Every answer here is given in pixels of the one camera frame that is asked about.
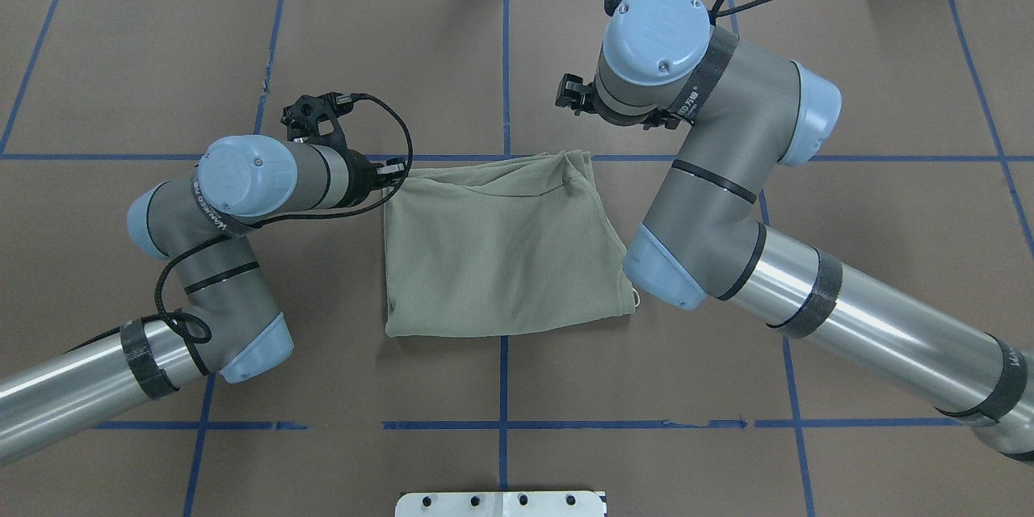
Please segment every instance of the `blue joint cap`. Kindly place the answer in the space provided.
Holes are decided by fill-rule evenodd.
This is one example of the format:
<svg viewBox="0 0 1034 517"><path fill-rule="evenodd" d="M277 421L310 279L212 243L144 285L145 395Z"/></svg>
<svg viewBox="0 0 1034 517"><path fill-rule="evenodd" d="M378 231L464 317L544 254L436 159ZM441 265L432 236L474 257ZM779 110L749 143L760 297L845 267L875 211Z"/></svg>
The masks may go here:
<svg viewBox="0 0 1034 517"><path fill-rule="evenodd" d="M803 64L793 61L800 75L800 104L797 108L797 125L781 164L796 166L812 159L829 138L840 117L842 98L835 84L809 71Z"/></svg>
<svg viewBox="0 0 1034 517"><path fill-rule="evenodd" d="M642 223L625 255L625 274L633 285L687 311L699 307L707 297L686 268Z"/></svg>
<svg viewBox="0 0 1034 517"><path fill-rule="evenodd" d="M276 212L295 191L298 164L287 146L266 134L222 138L197 164L208 204L233 216Z"/></svg>
<svg viewBox="0 0 1034 517"><path fill-rule="evenodd" d="M239 384L280 365L294 351L295 341L280 313L219 374L230 384Z"/></svg>
<svg viewBox="0 0 1034 517"><path fill-rule="evenodd" d="M147 190L147 193L136 197L133 204L129 205L129 212L126 212L126 231L129 231L129 239L144 251L144 254L169 261L169 255L161 252L154 244L151 230L147 226L147 211L151 208L151 197L154 197L156 190L164 184L165 182L158 183L157 186Z"/></svg>
<svg viewBox="0 0 1034 517"><path fill-rule="evenodd" d="M603 35L603 57L631 84L662 86L700 64L710 35L701 0L622 0Z"/></svg>

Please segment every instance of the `table surface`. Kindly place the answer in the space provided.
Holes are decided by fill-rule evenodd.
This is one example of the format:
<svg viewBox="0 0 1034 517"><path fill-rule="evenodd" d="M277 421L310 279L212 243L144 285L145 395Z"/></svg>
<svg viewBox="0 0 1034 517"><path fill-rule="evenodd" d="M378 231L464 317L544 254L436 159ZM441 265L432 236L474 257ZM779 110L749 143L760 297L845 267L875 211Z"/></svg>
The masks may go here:
<svg viewBox="0 0 1034 517"><path fill-rule="evenodd" d="M583 149L630 243L685 138L554 108L602 0L0 0L0 376L153 311L124 213L299 94L366 91L421 166ZM1030 0L784 0L720 21L837 83L756 215L1021 347L1034 332ZM349 144L399 153L376 108ZM384 335L379 214L252 237L296 352L0 470L0 515L390 515L400 492L603 490L612 515L1029 514L1030 468L734 307L510 338ZM170 288L166 304L184 302Z"/></svg>

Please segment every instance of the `robotic arm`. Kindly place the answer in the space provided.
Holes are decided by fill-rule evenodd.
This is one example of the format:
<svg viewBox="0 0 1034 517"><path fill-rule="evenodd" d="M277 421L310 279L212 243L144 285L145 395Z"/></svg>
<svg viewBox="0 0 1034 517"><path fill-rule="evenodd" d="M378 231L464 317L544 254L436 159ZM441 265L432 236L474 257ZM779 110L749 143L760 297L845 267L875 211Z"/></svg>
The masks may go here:
<svg viewBox="0 0 1034 517"><path fill-rule="evenodd" d="M701 0L606 0L591 83L566 74L556 104L611 124L692 124L625 260L639 288L680 308L707 296L770 329L882 373L1034 465L1031 355L750 218L779 164L815 155L841 94L710 24Z"/></svg>
<svg viewBox="0 0 1034 517"><path fill-rule="evenodd" d="M401 124L409 159L371 163L348 149L337 117L375 101ZM320 124L333 130L321 134ZM284 212L351 208L397 186L412 163L402 120L368 94L303 96L284 109L291 142L244 134L214 142L188 174L159 183L129 208L126 225L143 251L169 261L155 302L95 341L0 383L0 464L7 464L148 400L219 371L236 384L283 362L294 349L246 235ZM344 216L359 214L382 201ZM190 306L165 313L162 282L177 270Z"/></svg>

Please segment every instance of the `white bracket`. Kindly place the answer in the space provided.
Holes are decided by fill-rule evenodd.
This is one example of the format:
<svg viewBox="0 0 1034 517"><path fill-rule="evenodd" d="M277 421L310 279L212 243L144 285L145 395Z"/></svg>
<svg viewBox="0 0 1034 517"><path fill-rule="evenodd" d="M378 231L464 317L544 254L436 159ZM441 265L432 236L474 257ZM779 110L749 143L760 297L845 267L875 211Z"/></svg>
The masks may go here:
<svg viewBox="0 0 1034 517"><path fill-rule="evenodd" d="M606 498L594 491L409 493L395 517L607 517Z"/></svg>

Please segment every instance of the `green cloth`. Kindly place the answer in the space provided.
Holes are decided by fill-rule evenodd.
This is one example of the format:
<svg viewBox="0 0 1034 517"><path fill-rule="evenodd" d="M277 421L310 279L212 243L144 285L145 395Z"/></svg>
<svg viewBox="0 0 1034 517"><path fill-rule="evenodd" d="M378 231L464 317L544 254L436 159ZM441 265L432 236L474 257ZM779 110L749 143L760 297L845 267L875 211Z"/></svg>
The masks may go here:
<svg viewBox="0 0 1034 517"><path fill-rule="evenodd" d="M385 207L390 337L517 335L635 311L589 155L414 170Z"/></svg>

